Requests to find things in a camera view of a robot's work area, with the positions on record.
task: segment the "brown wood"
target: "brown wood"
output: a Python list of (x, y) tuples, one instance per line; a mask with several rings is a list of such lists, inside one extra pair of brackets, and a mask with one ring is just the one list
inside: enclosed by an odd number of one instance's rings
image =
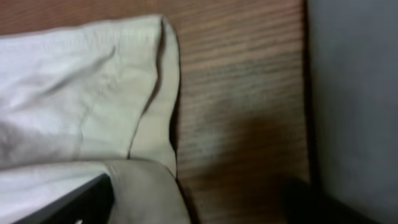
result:
[(308, 177), (301, 0), (0, 0), (0, 34), (154, 12), (180, 41), (178, 177), (200, 221), (283, 223), (280, 180)]

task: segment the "white cloth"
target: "white cloth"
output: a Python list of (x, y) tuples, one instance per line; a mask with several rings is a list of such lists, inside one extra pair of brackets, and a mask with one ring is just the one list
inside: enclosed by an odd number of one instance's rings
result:
[(170, 172), (158, 163), (134, 160), (4, 170), (0, 172), (0, 223), (16, 222), (103, 173), (110, 176), (115, 197), (109, 224), (190, 223)]
[(162, 16), (0, 37), (0, 169), (138, 157), (175, 175), (178, 83)]

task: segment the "wooden floor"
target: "wooden floor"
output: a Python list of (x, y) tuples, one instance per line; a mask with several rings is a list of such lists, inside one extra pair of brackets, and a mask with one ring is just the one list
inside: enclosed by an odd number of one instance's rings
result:
[(302, 0), (1, 0), (0, 34), (154, 12), (179, 37), (178, 177), (200, 223), (284, 223), (280, 180), (308, 177)]

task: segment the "wooden table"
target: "wooden table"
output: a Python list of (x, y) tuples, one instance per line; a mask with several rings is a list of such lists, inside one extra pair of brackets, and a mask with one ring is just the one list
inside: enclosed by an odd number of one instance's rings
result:
[(0, 34), (163, 13), (180, 42), (178, 177), (202, 223), (283, 223), (308, 176), (302, 0), (0, 0)]

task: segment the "folded cloth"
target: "folded cloth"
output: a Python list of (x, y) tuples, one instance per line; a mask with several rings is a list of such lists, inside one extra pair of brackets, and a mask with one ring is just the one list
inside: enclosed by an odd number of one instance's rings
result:
[(0, 172), (0, 223), (16, 222), (104, 173), (111, 178), (115, 197), (109, 224), (190, 223), (170, 172), (156, 162), (135, 160), (4, 170)]
[(138, 157), (175, 175), (178, 82), (162, 16), (0, 37), (0, 168)]

